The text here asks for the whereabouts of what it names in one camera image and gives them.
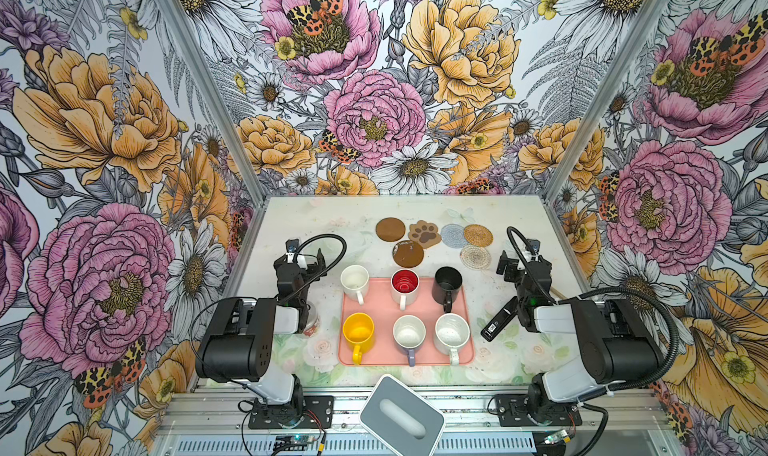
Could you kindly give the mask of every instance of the woven coaster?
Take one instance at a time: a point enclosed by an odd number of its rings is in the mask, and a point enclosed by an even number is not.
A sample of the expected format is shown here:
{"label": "woven coaster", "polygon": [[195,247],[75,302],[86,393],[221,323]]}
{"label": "woven coaster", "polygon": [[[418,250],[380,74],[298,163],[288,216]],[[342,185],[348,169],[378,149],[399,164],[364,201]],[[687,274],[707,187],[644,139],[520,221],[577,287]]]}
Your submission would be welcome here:
{"label": "woven coaster", "polygon": [[485,248],[493,242],[493,234],[485,226],[470,224],[464,228],[464,237],[469,244]]}
{"label": "woven coaster", "polygon": [[376,235],[383,241],[399,241],[405,233],[406,225],[398,218],[385,218],[376,225]]}
{"label": "woven coaster", "polygon": [[424,260],[424,249],[417,242],[400,241],[392,248],[392,258],[398,266],[416,268]]}
{"label": "woven coaster", "polygon": [[469,269],[485,269],[491,265],[491,253],[485,248],[466,245],[458,255]]}
{"label": "woven coaster", "polygon": [[434,222],[418,221],[408,229],[408,239],[419,243],[424,249],[431,248],[441,240],[438,229]]}
{"label": "woven coaster", "polygon": [[461,249],[469,244],[464,237],[464,226],[458,224],[443,226],[440,230],[440,235],[442,236],[442,241],[449,248]]}

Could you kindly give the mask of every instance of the tray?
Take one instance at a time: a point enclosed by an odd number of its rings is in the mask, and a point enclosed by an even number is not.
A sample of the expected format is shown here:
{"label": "tray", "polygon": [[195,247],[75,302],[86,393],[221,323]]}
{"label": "tray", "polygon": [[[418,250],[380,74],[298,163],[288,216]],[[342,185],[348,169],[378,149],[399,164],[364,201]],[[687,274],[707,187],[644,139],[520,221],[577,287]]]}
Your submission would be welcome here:
{"label": "tray", "polygon": [[[435,323],[442,316],[442,305],[432,299],[432,286],[435,278],[418,278],[418,296],[413,304],[406,306],[405,311],[400,311],[400,306],[392,299],[392,285],[389,278],[370,278],[366,302],[362,306],[342,293],[344,303],[341,309],[341,323],[356,312],[364,312],[373,319],[376,327],[376,344],[362,355],[361,366],[407,366],[408,356],[395,343],[392,335],[392,327],[398,317],[414,315],[424,321],[427,327],[427,336],[424,344],[416,353],[417,366],[446,366],[450,365],[448,355],[437,350],[434,343]],[[467,313],[467,300],[464,297],[464,288],[458,291],[458,297],[453,302],[454,314],[464,317],[469,323]],[[458,352],[458,364],[468,365],[475,359],[475,345],[472,335],[469,342]],[[345,366],[354,366],[352,363],[352,349],[344,339],[344,333],[339,334],[339,362]]]}

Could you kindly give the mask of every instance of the pink peony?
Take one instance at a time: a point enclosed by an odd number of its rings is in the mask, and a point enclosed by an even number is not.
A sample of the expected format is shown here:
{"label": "pink peony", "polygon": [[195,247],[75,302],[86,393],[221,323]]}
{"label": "pink peony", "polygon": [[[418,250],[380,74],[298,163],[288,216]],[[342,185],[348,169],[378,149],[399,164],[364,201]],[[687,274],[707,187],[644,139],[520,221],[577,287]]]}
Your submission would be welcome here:
{"label": "pink peony", "polygon": [[696,9],[667,38],[668,47],[658,48],[653,86],[644,101],[645,115],[654,127],[664,126],[670,134],[697,138],[707,145],[722,144],[768,109],[768,50],[744,66],[718,64],[703,77],[690,71],[694,60],[688,53],[693,39],[723,40],[748,19],[730,20],[730,15],[717,20],[715,11],[705,15]]}
{"label": "pink peony", "polygon": [[16,300],[24,280],[24,259],[39,237],[32,213],[14,193],[0,188],[0,317]]}
{"label": "pink peony", "polygon": [[173,258],[168,233],[136,206],[108,204],[63,223],[29,266],[36,312],[19,333],[22,354],[77,375],[111,365],[140,337],[154,349],[170,325],[163,305]]}
{"label": "pink peony", "polygon": [[358,72],[325,100],[328,129],[339,143],[362,154],[357,162],[375,168],[381,158],[422,141],[426,116],[416,89],[385,72]]}
{"label": "pink peony", "polygon": [[611,243],[646,254],[667,275],[696,269],[728,230],[732,208],[722,181],[714,155],[691,141],[643,143],[619,172]]}
{"label": "pink peony", "polygon": [[[274,45],[280,41],[281,37],[293,40],[293,25],[286,17],[286,13],[295,7],[309,4],[310,0],[261,0],[261,13],[264,16],[262,25],[267,28],[261,33],[264,42]],[[348,42],[339,46],[339,41],[326,41],[328,44],[336,44],[336,47],[314,52],[308,56],[297,49],[297,55],[285,61],[300,82],[310,85],[322,84],[328,79],[348,77],[357,69],[367,68],[373,64],[379,48],[381,32],[378,12],[375,9],[368,12],[367,4],[360,0],[343,0],[340,22],[349,29]],[[307,37],[320,40],[325,35]]]}

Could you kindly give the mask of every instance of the yellow mug handle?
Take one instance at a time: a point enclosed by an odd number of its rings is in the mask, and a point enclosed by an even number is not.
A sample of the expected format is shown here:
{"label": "yellow mug handle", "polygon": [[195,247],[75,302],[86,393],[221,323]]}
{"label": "yellow mug handle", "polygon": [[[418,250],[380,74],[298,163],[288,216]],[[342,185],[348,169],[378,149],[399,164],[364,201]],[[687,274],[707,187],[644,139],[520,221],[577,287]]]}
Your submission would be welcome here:
{"label": "yellow mug handle", "polygon": [[360,366],[360,363],[362,362],[362,351],[360,351],[360,345],[355,345],[355,350],[352,351],[352,362],[358,366]]}

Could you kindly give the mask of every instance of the wall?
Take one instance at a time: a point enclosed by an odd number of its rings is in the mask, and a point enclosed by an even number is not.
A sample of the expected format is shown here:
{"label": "wall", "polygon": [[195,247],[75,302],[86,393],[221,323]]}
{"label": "wall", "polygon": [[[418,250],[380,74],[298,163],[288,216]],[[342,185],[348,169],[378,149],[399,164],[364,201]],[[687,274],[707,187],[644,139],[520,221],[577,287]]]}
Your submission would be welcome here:
{"label": "wall", "polygon": [[4,454],[147,454],[254,215],[139,14],[158,20],[152,0],[0,0]]}
{"label": "wall", "polygon": [[681,354],[655,390],[689,454],[768,454],[765,9],[672,0],[605,108],[598,181],[574,171],[554,197],[592,286],[674,313]]}
{"label": "wall", "polygon": [[541,192],[642,1],[180,0],[273,195]]}

